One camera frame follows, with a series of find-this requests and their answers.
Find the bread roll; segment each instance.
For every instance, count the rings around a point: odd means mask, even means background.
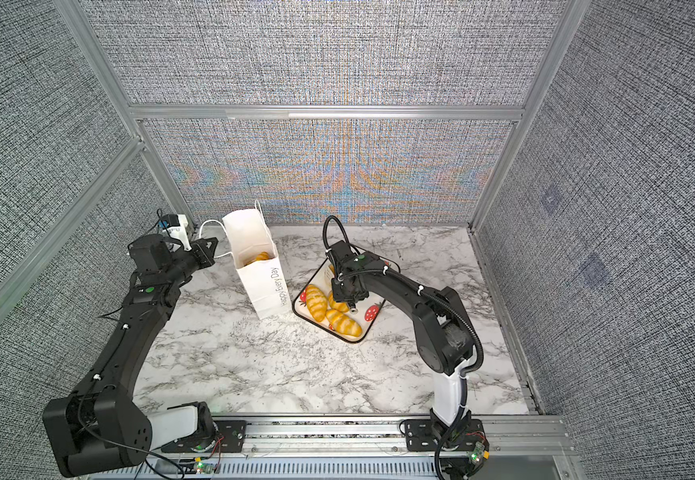
[[[332,326],[335,332],[342,335],[361,336],[362,328],[351,317],[336,310],[326,312],[326,318],[329,320],[329,325]]]
[[[348,306],[347,303],[342,303],[342,302],[335,302],[334,301],[334,292],[329,292],[329,306],[334,309],[338,310],[340,312],[347,312],[350,310],[350,307]]]
[[[304,304],[308,307],[308,312],[313,315],[316,322],[324,320],[329,305],[321,289],[312,283],[304,289]]]

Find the gray fabric wall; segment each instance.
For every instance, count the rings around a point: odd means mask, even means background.
[[[81,5],[135,104],[523,105],[566,0]],[[509,132],[506,121],[146,127],[199,220],[259,199],[275,222],[467,222]]]
[[[50,0],[0,2],[0,284],[129,139]],[[0,479],[59,478],[41,423],[99,354],[166,202],[134,159],[0,325]]]
[[[153,143],[199,220],[466,223],[502,152],[498,120],[155,120]]]
[[[695,478],[695,2],[593,2],[479,235],[589,477]]]
[[[0,284],[128,138],[52,2],[0,2]]]
[[[102,351],[134,262],[126,245],[166,201],[138,157],[121,174],[0,326],[1,478],[60,478],[41,413]]]
[[[523,104],[565,0],[83,0],[135,103]]]

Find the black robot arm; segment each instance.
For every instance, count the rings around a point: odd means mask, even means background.
[[[217,239],[199,239],[189,246],[187,250],[159,234],[141,236],[129,245],[137,269],[116,330],[73,391],[51,400],[44,410],[46,434],[62,475],[135,466],[147,456],[153,432],[132,403],[134,385],[153,340],[174,311],[180,287],[196,271],[214,265]],[[209,416],[213,428],[208,408],[196,407]]]
[[[480,367],[483,348],[456,291],[449,287],[436,290],[422,286],[392,270],[379,255],[354,251],[346,240],[327,244],[328,223],[329,219],[324,224],[324,245],[334,265],[335,301],[346,302],[352,308],[367,298],[369,292],[377,293],[412,320],[417,351],[431,370],[452,375],[458,365],[471,358],[473,348],[477,359],[466,372]],[[439,322],[439,317],[446,320]]]

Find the white marble surface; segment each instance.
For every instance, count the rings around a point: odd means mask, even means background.
[[[320,226],[274,226],[292,299],[324,258]],[[526,414],[502,332],[463,227],[349,226],[356,245],[396,260],[410,278],[451,286],[485,351],[469,375],[475,414]],[[204,236],[221,239],[222,230]],[[293,313],[259,320],[229,257],[183,287],[142,367],[135,403],[153,411],[206,401],[219,412],[419,413],[432,405],[430,370],[411,321],[389,303],[366,338],[348,344]]]

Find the ventilated metal panel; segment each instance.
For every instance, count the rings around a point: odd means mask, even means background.
[[[510,123],[496,120],[148,120],[194,215],[260,200],[268,221],[461,223]]]
[[[564,0],[82,0],[132,101],[523,104]]]
[[[163,461],[160,466],[168,468]],[[213,466],[216,460],[207,462]],[[90,480],[157,477],[146,466],[120,468]],[[431,457],[392,458],[223,458],[213,478],[435,478]]]

